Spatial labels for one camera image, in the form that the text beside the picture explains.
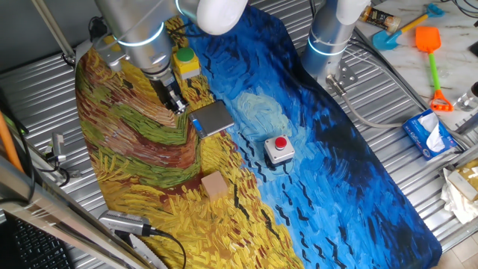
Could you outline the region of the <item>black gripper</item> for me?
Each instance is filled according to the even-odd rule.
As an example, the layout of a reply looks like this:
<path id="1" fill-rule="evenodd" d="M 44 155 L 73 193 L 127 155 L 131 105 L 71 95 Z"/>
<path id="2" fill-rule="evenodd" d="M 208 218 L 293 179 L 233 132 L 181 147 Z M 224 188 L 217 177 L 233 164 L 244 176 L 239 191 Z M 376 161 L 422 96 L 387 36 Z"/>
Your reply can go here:
<path id="1" fill-rule="evenodd" d="M 188 102 L 184 99 L 181 88 L 170 70 L 157 74 L 150 82 L 167 109 L 174 114 L 183 114 L 186 111 Z"/>

